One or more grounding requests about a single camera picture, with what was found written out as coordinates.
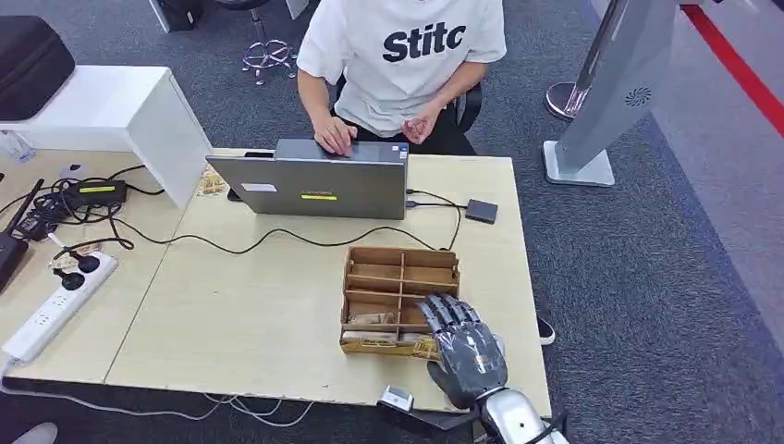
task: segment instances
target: black router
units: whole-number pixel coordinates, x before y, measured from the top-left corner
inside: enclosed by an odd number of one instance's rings
[[[21,264],[24,253],[28,249],[26,241],[11,236],[11,233],[14,232],[14,228],[24,216],[25,210],[30,206],[32,200],[35,199],[35,195],[38,194],[42,186],[43,179],[38,179],[22,206],[17,210],[14,217],[11,218],[11,222],[8,223],[6,229],[0,232],[0,291],[3,291],[11,276],[17,271],[17,267]]]

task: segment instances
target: human hand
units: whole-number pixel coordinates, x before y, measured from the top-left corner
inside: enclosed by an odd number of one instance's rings
[[[332,154],[349,155],[351,139],[357,138],[357,127],[346,125],[340,117],[329,114],[313,120],[315,140],[325,151]]]
[[[403,120],[400,129],[411,143],[422,143],[433,132],[439,114],[441,107],[433,102],[428,103],[416,117]]]

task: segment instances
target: desk seam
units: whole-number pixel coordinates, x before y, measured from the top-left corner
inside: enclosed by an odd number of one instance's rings
[[[182,216],[179,217],[179,221],[177,222],[177,225],[174,227],[174,231],[172,232],[172,235],[170,236],[171,238],[177,236],[177,232],[179,231],[179,226],[182,225],[182,220],[185,218],[185,214],[188,213],[189,207],[190,207],[190,201],[188,202],[188,205],[186,206],[185,211],[182,212]],[[139,317],[139,312],[141,311],[141,307],[144,305],[144,301],[147,300],[147,294],[150,292],[150,287],[153,286],[153,282],[155,282],[155,277],[158,276],[158,271],[161,269],[161,265],[164,263],[164,260],[166,259],[166,254],[169,253],[169,248],[172,246],[173,243],[174,242],[168,243],[166,245],[165,250],[164,250],[164,254],[161,255],[161,260],[158,262],[158,266],[155,268],[155,272],[153,273],[153,277],[150,278],[150,283],[147,284],[147,289],[144,291],[144,296],[141,297],[141,301],[139,302],[139,306],[136,307],[136,313],[133,314],[133,319],[130,320],[130,325],[128,325],[128,329],[126,330],[125,335],[123,336],[122,341],[120,341],[120,346],[117,347],[117,352],[115,353],[115,357],[112,358],[112,363],[109,365],[109,369],[106,370],[106,374],[104,375],[104,378],[101,381],[101,383],[103,385],[107,385],[106,384],[106,379],[109,378],[109,375],[112,373],[112,369],[115,368],[115,362],[117,361],[117,357],[120,355],[120,352],[122,352],[122,349],[125,346],[125,341],[128,339],[128,335],[130,334],[131,329],[133,329],[133,325],[136,323],[136,318]]]

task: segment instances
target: black shoe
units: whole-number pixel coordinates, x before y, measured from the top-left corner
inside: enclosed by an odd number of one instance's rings
[[[556,340],[556,331],[553,327],[539,316],[536,316],[536,323],[539,325],[539,343],[550,345]]]

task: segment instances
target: small white device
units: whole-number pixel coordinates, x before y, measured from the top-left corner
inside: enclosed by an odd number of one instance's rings
[[[386,386],[379,401],[402,412],[410,412],[414,404],[414,397],[402,388]]]
[[[76,290],[58,287],[41,308],[33,313],[14,336],[3,345],[5,353],[24,364],[35,359],[68,319],[117,268],[117,259],[108,254],[93,252],[90,253],[90,256],[94,256],[100,261],[98,268],[90,273],[82,273],[84,283]]]

